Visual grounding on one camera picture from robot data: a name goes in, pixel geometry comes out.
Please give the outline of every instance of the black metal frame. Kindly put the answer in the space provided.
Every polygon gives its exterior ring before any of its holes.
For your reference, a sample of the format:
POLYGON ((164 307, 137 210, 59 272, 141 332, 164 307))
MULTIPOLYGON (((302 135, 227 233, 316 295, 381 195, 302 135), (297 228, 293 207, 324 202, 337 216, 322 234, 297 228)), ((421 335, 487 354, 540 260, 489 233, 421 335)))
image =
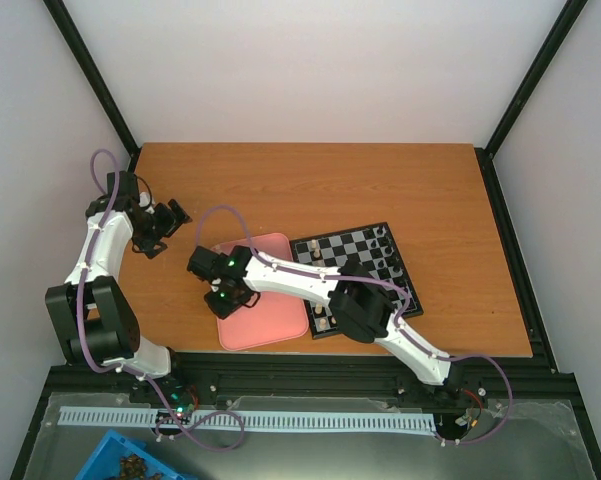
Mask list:
MULTIPOLYGON (((62 0, 44 0, 44 3, 129 152, 129 169, 133 171, 140 148, 116 107, 69 12, 62 0)), ((493 164, 496 153, 586 3, 587 0, 566 1, 489 143, 485 148, 476 148, 476 158, 533 351, 532 358, 502 358, 499 363, 506 371, 517 398, 565 399, 571 402, 593 469, 597 478, 601 479, 601 453, 580 390, 573 375, 556 371, 551 346, 493 164)), ((470 385, 483 386, 490 396, 496 398, 506 396, 502 380, 490 365, 480 360, 468 360, 465 364, 466 378, 470 385)), ((181 354, 180 367, 191 382, 197 385, 202 403, 218 407, 222 407, 226 400, 242 395, 273 394, 370 397, 401 407, 417 406, 434 414, 444 414, 458 408, 458 405, 441 407, 431 403, 429 396, 421 394, 422 390, 413 373, 393 357, 201 353, 181 354), (212 391, 211 385, 216 387, 215 391, 212 391)), ((131 392, 132 398, 138 401, 157 404, 157 398, 139 386, 131 376, 93 375, 88 368, 78 366, 52 368, 12 479, 24 476, 47 401, 53 392, 131 392)))

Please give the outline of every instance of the tabletop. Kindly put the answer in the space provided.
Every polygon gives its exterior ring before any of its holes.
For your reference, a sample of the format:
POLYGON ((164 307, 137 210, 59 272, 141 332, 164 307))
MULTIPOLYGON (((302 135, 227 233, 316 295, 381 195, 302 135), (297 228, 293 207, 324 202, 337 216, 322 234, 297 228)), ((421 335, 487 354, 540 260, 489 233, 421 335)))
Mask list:
MULTIPOLYGON (((175 198, 187 224, 153 260, 129 252, 119 283, 143 336, 179 351, 222 351, 209 286, 186 271, 195 222, 230 204, 253 235, 310 237, 386 221, 424 315, 409 323, 454 354, 531 356, 500 238, 469 144, 147 143, 136 173, 157 201, 175 198)), ((244 238, 223 211, 205 222, 201 245, 244 238)), ((292 340, 258 352, 386 354, 344 335, 292 340)))

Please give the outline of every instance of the gray floor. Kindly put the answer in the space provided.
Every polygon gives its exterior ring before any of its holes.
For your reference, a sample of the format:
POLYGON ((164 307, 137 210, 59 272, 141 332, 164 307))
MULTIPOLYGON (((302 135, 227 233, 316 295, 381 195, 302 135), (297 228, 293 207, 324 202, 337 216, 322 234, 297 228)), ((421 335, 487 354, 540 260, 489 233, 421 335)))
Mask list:
MULTIPOLYGON (((519 404, 514 412, 513 420, 492 439, 445 448, 433 438, 400 434, 250 433, 239 449, 210 453, 186 439, 156 443, 148 430, 117 431, 147 441, 147 450, 161 461, 201 480, 595 478, 568 404, 519 404)), ((107 431, 58 427, 53 418, 50 411, 28 479, 74 478, 107 431)), ((217 445, 230 443, 233 435, 198 432, 201 439, 217 445)))

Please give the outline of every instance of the chessboard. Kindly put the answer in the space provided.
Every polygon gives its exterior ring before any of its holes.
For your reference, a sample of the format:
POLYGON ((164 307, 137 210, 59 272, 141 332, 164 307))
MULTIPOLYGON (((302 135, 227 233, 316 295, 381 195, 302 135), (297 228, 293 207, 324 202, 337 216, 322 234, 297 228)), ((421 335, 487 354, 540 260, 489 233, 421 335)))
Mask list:
MULTIPOLYGON (((411 291, 412 299, 404 317, 413 317, 424 313, 398 251, 398 246, 386 222, 314 235, 292 240, 290 243, 293 260, 305 265, 341 267, 348 259, 360 262, 374 278, 411 291), (314 256, 316 247, 320 251, 318 258, 314 256)), ((404 304, 402 297, 395 290, 386 290, 396 308, 402 307, 404 304)), ((314 339, 340 333, 336 320, 328 308, 308 301, 305 301, 305 308, 314 339)))

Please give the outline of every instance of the wall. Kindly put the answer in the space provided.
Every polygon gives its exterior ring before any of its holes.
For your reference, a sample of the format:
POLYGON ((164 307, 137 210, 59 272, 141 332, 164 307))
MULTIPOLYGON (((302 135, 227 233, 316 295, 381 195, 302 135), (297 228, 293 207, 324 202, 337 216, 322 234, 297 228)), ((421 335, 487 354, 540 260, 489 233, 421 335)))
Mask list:
POLYGON ((483 146, 564 0, 68 0, 138 141, 483 146))
POLYGON ((496 157, 560 369, 601 448, 601 0, 589 2, 496 157))
POLYGON ((100 146, 122 153, 44 4, 0 1, 0 478, 63 362, 44 294, 80 252, 100 146))

